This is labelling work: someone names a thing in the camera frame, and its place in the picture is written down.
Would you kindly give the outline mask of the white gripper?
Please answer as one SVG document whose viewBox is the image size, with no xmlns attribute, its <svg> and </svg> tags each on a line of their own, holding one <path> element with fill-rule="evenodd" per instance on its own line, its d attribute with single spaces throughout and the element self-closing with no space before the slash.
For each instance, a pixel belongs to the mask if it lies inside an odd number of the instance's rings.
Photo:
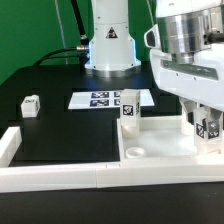
<svg viewBox="0 0 224 224">
<path fill-rule="evenodd" d="M 183 97 L 181 106 L 188 123 L 194 124 L 194 110 L 200 103 L 208 106 L 207 131 L 215 133 L 221 130 L 221 116 L 224 112 L 224 48 L 195 53 L 194 63 L 183 65 L 173 63 L 169 54 L 152 49 L 150 62 L 157 86 Z"/>
</svg>

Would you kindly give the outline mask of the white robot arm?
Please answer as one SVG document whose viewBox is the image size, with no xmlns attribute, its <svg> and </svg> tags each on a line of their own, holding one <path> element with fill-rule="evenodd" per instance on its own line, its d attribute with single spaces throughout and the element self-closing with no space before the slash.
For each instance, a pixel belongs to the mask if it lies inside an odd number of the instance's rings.
<svg viewBox="0 0 224 224">
<path fill-rule="evenodd" d="M 129 34 L 128 0 L 91 0 L 94 36 L 88 69 L 110 74 L 140 64 Z M 224 114 L 224 0 L 157 0 L 156 23 L 144 34 L 157 86 L 185 100 L 208 134 Z"/>
</svg>

